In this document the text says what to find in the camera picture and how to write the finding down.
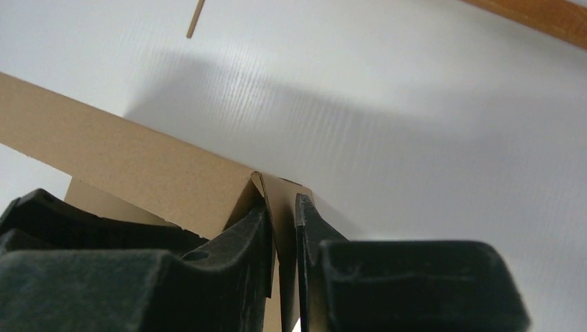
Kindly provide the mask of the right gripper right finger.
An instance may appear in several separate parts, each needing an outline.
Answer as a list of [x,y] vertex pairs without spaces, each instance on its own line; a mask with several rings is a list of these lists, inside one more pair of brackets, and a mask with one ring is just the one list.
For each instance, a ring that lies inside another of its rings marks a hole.
[[480,241],[351,241],[295,203],[303,331],[527,331],[500,254]]

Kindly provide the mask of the orange wooden shelf rack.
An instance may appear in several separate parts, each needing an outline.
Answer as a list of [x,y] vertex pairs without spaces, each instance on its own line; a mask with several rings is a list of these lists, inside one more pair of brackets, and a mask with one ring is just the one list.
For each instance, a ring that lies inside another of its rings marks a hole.
[[466,2],[586,50],[586,6],[564,0]]

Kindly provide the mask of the brown cardboard box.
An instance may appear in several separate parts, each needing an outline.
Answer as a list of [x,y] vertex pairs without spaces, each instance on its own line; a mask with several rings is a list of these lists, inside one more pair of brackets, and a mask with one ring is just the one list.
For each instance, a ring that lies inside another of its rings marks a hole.
[[260,194],[277,250],[271,274],[279,279],[268,329],[296,324],[294,203],[308,188],[7,74],[1,75],[1,143],[208,239]]

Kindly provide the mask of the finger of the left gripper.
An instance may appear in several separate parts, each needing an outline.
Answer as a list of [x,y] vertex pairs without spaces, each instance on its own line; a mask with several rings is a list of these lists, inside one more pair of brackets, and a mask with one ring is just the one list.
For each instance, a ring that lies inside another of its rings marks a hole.
[[182,256],[208,242],[181,228],[96,216],[39,188],[14,199],[1,215],[1,235],[17,230],[60,249],[162,249]]

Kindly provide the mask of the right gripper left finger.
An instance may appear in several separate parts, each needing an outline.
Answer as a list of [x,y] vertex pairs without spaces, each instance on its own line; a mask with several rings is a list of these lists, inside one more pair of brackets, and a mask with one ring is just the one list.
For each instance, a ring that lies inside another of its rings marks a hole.
[[1,330],[261,331],[271,275],[262,206],[183,256],[11,250],[1,256]]

